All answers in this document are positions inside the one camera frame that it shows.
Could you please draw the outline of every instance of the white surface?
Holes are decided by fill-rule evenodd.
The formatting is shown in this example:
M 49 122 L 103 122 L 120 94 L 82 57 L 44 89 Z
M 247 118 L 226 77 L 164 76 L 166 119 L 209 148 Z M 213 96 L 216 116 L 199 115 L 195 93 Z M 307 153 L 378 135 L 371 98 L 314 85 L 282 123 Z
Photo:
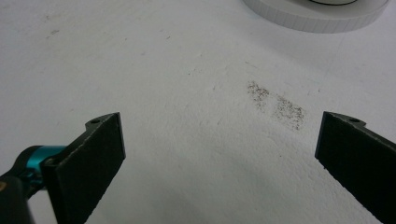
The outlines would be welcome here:
M 395 19 L 314 35 L 240 0 L 3 0 L 0 172 L 120 111 L 127 159 L 88 223 L 378 223 L 314 152 L 324 110 L 396 141 Z
M 359 0 L 330 6 L 308 0 L 244 0 L 268 21 L 293 30 L 316 34 L 354 31 L 378 19 L 390 0 Z

